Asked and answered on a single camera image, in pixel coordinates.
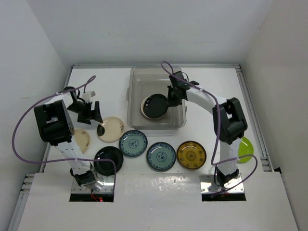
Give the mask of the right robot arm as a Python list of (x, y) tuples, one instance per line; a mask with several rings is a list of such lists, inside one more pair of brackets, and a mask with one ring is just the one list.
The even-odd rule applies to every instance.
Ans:
[(226, 99), (204, 90), (195, 81), (185, 80), (178, 71), (169, 74), (167, 104), (178, 106), (183, 100), (192, 102), (213, 116), (216, 141), (211, 165), (216, 167), (217, 181), (223, 187), (239, 174), (237, 166), (238, 149), (241, 138), (248, 125), (240, 101), (237, 98)]

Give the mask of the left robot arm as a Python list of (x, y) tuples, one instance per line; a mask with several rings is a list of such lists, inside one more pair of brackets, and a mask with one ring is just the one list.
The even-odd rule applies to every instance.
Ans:
[(77, 114), (79, 123), (91, 124), (91, 121), (102, 123), (98, 101), (92, 102), (94, 91), (87, 91), (78, 97), (72, 87), (69, 92), (52, 97), (43, 105), (34, 107), (34, 114), (41, 139), (56, 147), (68, 160), (70, 174), (80, 187), (91, 189), (97, 181), (91, 161), (83, 160), (83, 153), (74, 137), (75, 128), (69, 111)]

